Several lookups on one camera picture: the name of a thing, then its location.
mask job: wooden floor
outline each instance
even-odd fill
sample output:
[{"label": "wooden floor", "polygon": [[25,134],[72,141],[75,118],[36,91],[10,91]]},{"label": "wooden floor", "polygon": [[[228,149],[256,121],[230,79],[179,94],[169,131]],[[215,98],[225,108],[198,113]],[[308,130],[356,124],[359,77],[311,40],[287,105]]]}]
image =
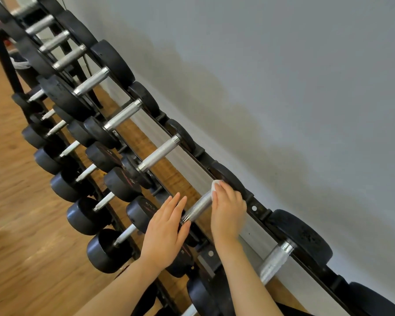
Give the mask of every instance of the wooden floor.
[{"label": "wooden floor", "polygon": [[[96,93],[105,114],[118,107],[101,88]],[[114,275],[103,274],[89,263],[85,249],[90,237],[68,224],[66,209],[70,203],[54,194],[49,187],[52,175],[34,162],[35,149],[21,136],[26,120],[10,99],[11,94],[0,66],[0,316],[71,315],[108,285]],[[133,122],[124,122],[118,131],[140,157],[155,150]],[[84,160],[82,148],[77,152]],[[168,160],[160,161],[152,170],[171,192],[188,196],[187,207],[199,199]],[[100,185],[102,175],[93,175]],[[144,195],[158,205],[147,191]],[[111,205],[128,226],[126,203],[114,199]],[[210,213],[206,213],[199,222],[206,231],[209,219]],[[142,245],[142,235],[134,235],[134,239]],[[184,311],[190,304],[185,288],[187,277],[177,279],[164,271],[160,280]],[[278,280],[271,281],[267,288],[276,301],[304,310]]]}]

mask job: forearm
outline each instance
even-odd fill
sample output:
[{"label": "forearm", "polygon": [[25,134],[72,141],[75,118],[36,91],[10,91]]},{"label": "forearm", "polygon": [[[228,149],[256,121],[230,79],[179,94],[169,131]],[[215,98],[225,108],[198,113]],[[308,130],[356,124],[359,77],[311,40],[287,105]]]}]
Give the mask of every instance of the forearm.
[{"label": "forearm", "polygon": [[148,286],[160,271],[146,261],[134,261],[75,316],[130,315]]},{"label": "forearm", "polygon": [[217,250],[224,266],[237,316],[282,316],[247,259],[241,244],[234,241]]}]

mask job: hand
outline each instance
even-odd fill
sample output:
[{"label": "hand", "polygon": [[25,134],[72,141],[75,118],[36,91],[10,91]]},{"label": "hand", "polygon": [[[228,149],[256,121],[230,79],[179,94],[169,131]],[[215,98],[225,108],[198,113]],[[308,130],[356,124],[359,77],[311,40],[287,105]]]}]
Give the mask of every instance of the hand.
[{"label": "hand", "polygon": [[179,200],[180,193],[167,198],[152,217],[145,234],[140,260],[154,266],[158,273],[174,261],[189,234],[190,222],[184,223],[177,232],[187,197]]},{"label": "hand", "polygon": [[212,192],[211,230],[218,252],[238,244],[246,210],[247,205],[240,192],[234,191],[223,181],[215,184],[215,191]]}]

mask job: gray wall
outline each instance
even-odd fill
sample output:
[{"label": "gray wall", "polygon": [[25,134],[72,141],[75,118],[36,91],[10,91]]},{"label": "gray wall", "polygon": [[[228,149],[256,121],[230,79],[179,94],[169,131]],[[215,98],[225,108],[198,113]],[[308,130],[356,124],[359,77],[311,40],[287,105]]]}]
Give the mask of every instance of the gray wall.
[{"label": "gray wall", "polygon": [[332,269],[395,302],[395,0],[64,1]]}]

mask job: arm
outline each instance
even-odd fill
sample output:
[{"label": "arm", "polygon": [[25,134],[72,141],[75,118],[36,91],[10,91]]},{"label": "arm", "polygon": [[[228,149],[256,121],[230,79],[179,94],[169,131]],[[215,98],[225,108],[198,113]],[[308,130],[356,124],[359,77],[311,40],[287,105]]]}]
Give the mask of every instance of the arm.
[{"label": "arm", "polygon": [[212,235],[228,279],[236,315],[282,316],[238,241],[246,202],[239,192],[223,181],[215,184],[212,198]]},{"label": "arm", "polygon": [[125,272],[82,307],[76,316],[130,315],[148,286],[179,253],[189,233],[185,223],[177,233],[187,198],[169,197],[149,222],[142,253]]}]

